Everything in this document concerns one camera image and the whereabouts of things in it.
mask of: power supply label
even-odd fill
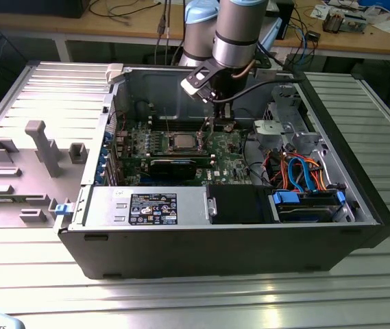
[[[132,194],[129,224],[178,224],[176,193]]]

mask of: motherboard chip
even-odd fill
[[[196,147],[196,140],[193,135],[176,134],[173,142],[176,149],[192,149]]]

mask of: motherboard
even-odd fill
[[[160,131],[138,123],[117,132],[118,185],[251,184],[242,131]]]

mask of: slotted metal surface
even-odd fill
[[[349,76],[330,79],[354,90],[351,95],[365,92]],[[355,111],[354,104],[347,108]],[[364,126],[388,129],[390,116],[371,110],[378,120],[363,120]],[[333,117],[346,129],[362,122],[342,113]],[[350,144],[360,161],[382,168],[372,180],[390,207],[390,146],[355,140]],[[84,277],[50,229],[1,229],[0,312],[15,315],[28,329],[387,329],[390,238],[375,249],[354,252],[330,272],[106,281]]]
[[[351,75],[307,77],[390,209],[390,109],[364,81]],[[345,84],[342,89],[336,87],[338,81]]]
[[[106,64],[41,62],[27,67],[0,104],[0,138],[13,138],[19,149],[34,149],[24,128],[43,120],[47,138],[58,148],[84,143],[89,148],[102,101],[108,93]]]

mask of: robotic end effector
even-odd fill
[[[216,117],[221,116],[226,103],[232,103],[230,98],[245,88],[263,25],[263,47],[269,49],[276,38],[282,21],[265,18],[267,2],[221,0],[217,14],[215,0],[195,0],[186,9],[187,32],[180,64],[197,68],[181,86],[190,96],[214,103]]]

